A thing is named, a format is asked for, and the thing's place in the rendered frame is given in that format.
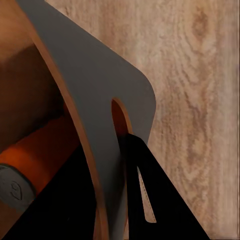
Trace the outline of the trash can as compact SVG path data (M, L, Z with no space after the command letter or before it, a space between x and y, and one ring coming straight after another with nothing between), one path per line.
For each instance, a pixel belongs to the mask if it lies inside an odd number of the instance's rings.
M0 155L62 117L61 94L95 192L93 240L123 240L126 138L116 135L111 104L147 145L156 113L150 81L45 0L0 0ZM0 240L23 213L0 198Z

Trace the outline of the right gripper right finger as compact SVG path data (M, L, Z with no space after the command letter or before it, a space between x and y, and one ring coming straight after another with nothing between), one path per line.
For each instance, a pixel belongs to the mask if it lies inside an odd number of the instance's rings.
M129 240L210 240L145 142L125 134ZM157 223L145 219L141 174Z

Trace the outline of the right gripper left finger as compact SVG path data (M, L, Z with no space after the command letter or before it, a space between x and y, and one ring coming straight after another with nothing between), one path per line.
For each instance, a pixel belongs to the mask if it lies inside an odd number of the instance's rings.
M80 144L2 240L93 240L96 208Z

